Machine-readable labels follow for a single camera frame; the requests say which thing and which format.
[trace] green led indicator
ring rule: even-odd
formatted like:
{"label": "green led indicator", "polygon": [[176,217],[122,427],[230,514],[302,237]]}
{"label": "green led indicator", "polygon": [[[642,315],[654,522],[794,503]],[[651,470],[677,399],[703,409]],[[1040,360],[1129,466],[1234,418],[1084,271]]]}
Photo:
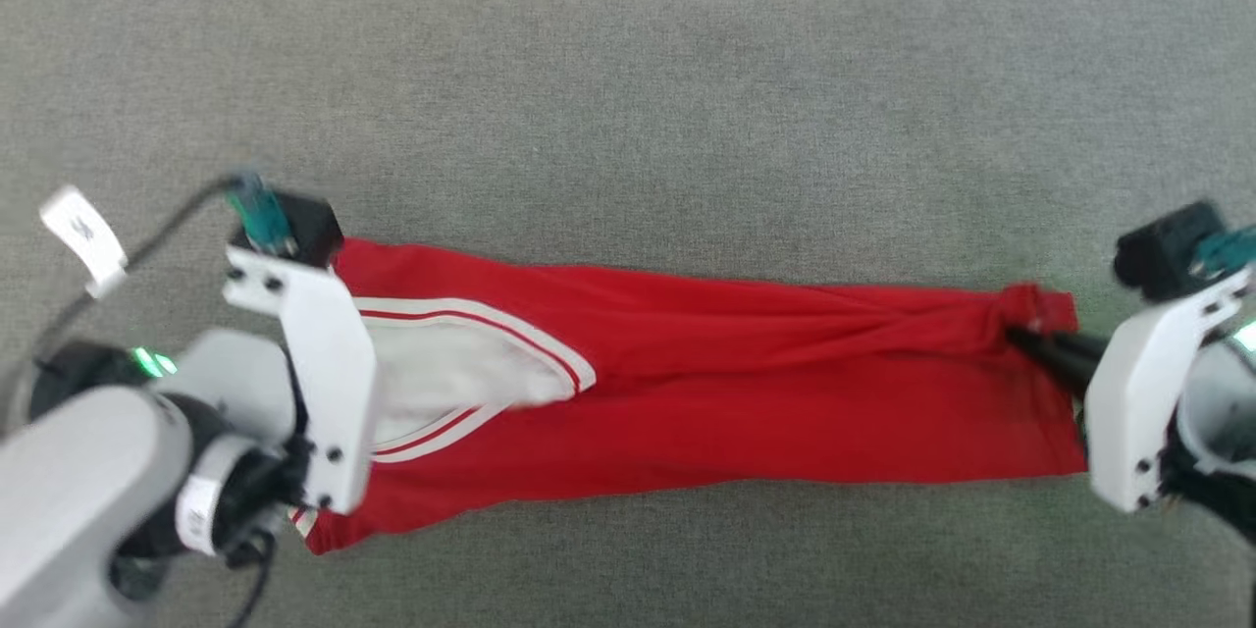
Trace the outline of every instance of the green led indicator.
{"label": "green led indicator", "polygon": [[1256,352],[1256,320],[1235,333],[1235,340],[1247,350]]}
{"label": "green led indicator", "polygon": [[178,368],[175,365],[175,360],[170,357],[154,354],[148,349],[139,347],[131,350],[131,355],[136,359],[139,368],[143,368],[144,373],[149,378],[165,378],[166,374],[175,373]]}

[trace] black cable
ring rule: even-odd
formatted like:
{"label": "black cable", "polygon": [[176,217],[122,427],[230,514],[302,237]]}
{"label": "black cable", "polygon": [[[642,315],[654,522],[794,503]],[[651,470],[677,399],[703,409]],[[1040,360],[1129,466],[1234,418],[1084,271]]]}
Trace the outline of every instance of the black cable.
{"label": "black cable", "polygon": [[[188,217],[192,217],[197,211],[200,211],[201,207],[208,202],[208,200],[217,197],[217,195],[224,195],[226,191],[234,190],[235,186],[240,185],[240,177],[227,176],[217,177],[217,180],[202,186],[200,191],[186,200],[183,206],[180,207],[173,216],[163,222],[161,229],[158,229],[151,239],[144,240],[143,245],[136,249],[134,255],[127,261],[127,269],[134,270],[143,265],[143,263],[147,261],[148,257],[152,257],[153,252],[157,252],[157,249],[166,245],[167,240],[175,235],[175,231],[178,231],[181,226],[187,222]],[[70,324],[73,324],[74,320],[83,314],[83,311],[90,309],[95,301],[95,298],[93,298],[89,293],[82,293],[73,301],[68,303],[64,309],[58,311],[57,317],[48,323],[44,332],[35,339],[35,347],[31,352],[31,358],[35,360],[35,365],[43,367],[46,364],[49,357],[54,353],[53,349],[57,347],[62,333],[68,329]]]}
{"label": "black cable", "polygon": [[240,613],[236,614],[235,620],[227,628],[244,628],[249,623],[252,609],[257,608],[257,602],[261,600],[261,594],[266,590],[266,583],[270,580],[270,565],[275,561],[275,536],[270,533],[257,533],[257,538],[261,539],[261,559],[257,561],[257,579],[252,583],[249,599],[240,607]]}

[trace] red jersey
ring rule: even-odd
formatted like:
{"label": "red jersey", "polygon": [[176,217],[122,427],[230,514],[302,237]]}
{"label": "red jersey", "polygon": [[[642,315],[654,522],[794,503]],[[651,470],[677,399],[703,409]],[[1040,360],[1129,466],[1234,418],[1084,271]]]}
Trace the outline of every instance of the red jersey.
{"label": "red jersey", "polygon": [[511,500],[1084,470],[1071,399],[1005,339],[1076,329],[1071,296],[1034,285],[805,288],[364,240],[335,271],[384,403],[358,511],[294,515],[315,554]]}

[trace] folded red shirt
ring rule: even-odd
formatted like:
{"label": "folded red shirt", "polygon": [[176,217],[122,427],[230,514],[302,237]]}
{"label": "folded red shirt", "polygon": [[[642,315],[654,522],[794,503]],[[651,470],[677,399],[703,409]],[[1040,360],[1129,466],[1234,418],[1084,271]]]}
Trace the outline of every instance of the folded red shirt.
{"label": "folded red shirt", "polygon": [[1084,470],[1071,399],[1004,334],[1076,329],[1073,298],[1034,285],[805,288],[364,240],[335,271],[384,404],[358,511],[293,517],[315,554],[511,500]]}

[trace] red stripe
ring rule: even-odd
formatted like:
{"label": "red stripe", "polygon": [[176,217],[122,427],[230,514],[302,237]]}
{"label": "red stripe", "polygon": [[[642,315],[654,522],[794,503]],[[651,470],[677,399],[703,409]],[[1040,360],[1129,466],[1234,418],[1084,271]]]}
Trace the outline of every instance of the red stripe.
{"label": "red stripe", "polygon": [[471,409],[463,411],[461,414],[457,414],[457,417],[455,417],[453,420],[451,420],[448,423],[443,423],[440,427],[440,430],[437,430],[435,432],[431,432],[430,435],[423,435],[422,437],[420,437],[420,438],[417,438],[417,440],[414,440],[412,442],[406,442],[404,445],[402,445],[399,447],[396,447],[396,448],[379,450],[376,453],[377,455],[389,455],[389,453],[394,453],[394,452],[399,452],[399,451],[404,451],[404,450],[408,450],[408,448],[417,447],[418,445],[422,445],[423,442],[430,441],[433,437],[438,437],[438,436],[443,435],[445,432],[448,432],[450,427],[453,427],[458,422],[462,422],[467,417],[471,417],[471,414],[475,413],[476,409],[479,409],[479,408],[472,407]]}
{"label": "red stripe", "polygon": [[427,311],[427,314],[398,314],[398,311],[374,311],[374,310],[363,310],[360,311],[360,314],[363,317],[374,317],[377,319],[420,320],[420,319],[435,319],[437,317],[461,317],[462,319],[479,320],[479,323],[481,324],[489,324],[489,327],[492,327],[494,329],[499,329],[501,332],[505,332],[506,334],[511,334],[511,337],[515,337],[516,339],[528,343],[528,345],[534,347],[534,349],[543,352],[543,354],[548,355],[555,363],[560,364],[563,367],[563,371],[566,372],[568,377],[571,378],[571,391],[574,393],[580,392],[579,374],[575,374],[575,369],[571,368],[569,364],[566,364],[566,362],[563,360],[560,355],[555,354],[555,352],[546,349],[546,347],[540,345],[538,342],[534,342],[530,338],[525,337],[525,334],[520,334],[519,332],[515,332],[515,329],[511,329],[510,327],[496,323],[496,320],[485,319],[484,317],[476,314],[467,314],[466,311],[457,311],[452,309],[442,311]]}

